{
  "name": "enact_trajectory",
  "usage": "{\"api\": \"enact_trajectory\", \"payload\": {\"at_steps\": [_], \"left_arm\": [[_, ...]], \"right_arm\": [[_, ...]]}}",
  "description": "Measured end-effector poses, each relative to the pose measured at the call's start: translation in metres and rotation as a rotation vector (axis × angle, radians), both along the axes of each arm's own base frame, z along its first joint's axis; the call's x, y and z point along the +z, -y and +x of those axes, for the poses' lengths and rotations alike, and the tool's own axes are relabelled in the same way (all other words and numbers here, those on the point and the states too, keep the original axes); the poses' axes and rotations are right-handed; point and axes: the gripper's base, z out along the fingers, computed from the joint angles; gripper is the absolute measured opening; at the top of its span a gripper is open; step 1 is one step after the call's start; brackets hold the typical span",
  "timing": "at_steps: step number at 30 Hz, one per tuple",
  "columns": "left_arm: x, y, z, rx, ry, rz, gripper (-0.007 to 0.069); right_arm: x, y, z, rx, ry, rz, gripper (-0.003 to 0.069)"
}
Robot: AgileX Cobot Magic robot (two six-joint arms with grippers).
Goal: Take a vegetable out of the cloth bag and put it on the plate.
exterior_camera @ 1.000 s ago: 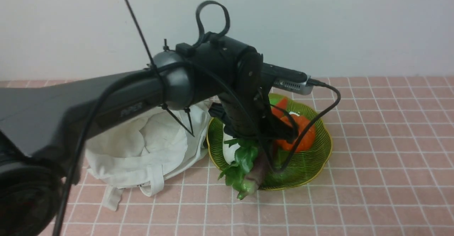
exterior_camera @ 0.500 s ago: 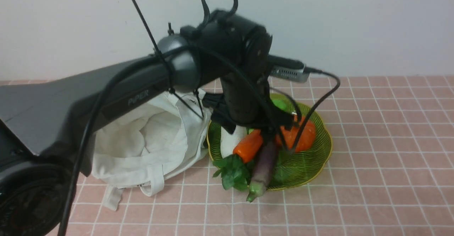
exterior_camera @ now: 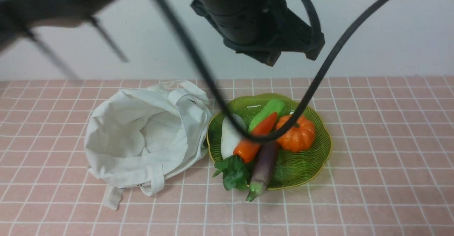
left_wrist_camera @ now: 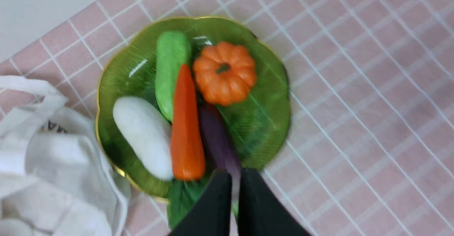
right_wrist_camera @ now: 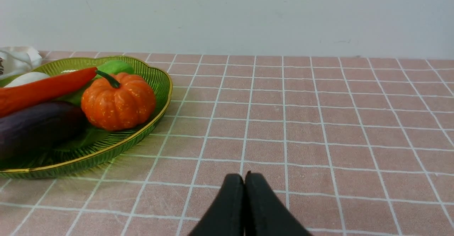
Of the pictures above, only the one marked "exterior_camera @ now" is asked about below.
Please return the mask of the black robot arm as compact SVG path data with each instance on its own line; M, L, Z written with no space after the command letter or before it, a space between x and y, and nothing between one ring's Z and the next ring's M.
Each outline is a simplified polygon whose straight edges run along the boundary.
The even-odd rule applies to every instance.
M191 8L238 54L274 66L282 52L302 52L316 60L325 45L320 20L311 0L301 0L305 23L286 0L193 0Z

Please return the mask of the blurred dark robot arm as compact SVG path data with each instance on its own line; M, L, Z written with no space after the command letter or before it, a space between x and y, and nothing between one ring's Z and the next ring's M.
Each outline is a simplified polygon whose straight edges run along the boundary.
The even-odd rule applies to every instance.
M33 31L34 27L76 28L90 23L122 62L124 52L101 26L96 14L115 0L0 0L0 45L5 50L19 38L30 40L68 79L73 70Z

